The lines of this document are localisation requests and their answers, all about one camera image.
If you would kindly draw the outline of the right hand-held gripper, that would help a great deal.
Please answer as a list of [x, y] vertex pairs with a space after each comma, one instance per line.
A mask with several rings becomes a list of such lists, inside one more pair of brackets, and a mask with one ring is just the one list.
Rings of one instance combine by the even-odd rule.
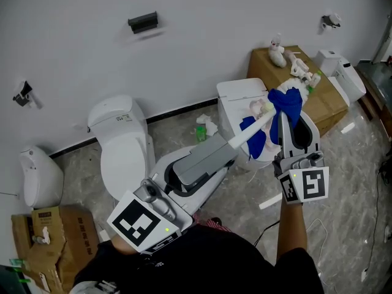
[[329, 167], [324, 164], [323, 153], [319, 151], [320, 133], [317, 126], [303, 111], [296, 126], [293, 126], [292, 121], [281, 111], [277, 128], [283, 158], [276, 156], [273, 167], [286, 203], [305, 203], [327, 198]]

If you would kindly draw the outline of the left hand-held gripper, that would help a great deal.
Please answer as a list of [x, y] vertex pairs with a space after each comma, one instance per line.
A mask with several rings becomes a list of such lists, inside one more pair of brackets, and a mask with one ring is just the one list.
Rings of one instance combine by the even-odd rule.
[[[151, 255], [193, 225], [183, 209], [200, 209], [225, 178], [228, 167], [200, 181], [183, 183], [182, 174], [190, 169], [195, 146], [178, 149], [161, 157], [141, 186], [128, 190], [107, 219], [110, 227], [138, 253]], [[165, 192], [187, 192], [179, 205]]]

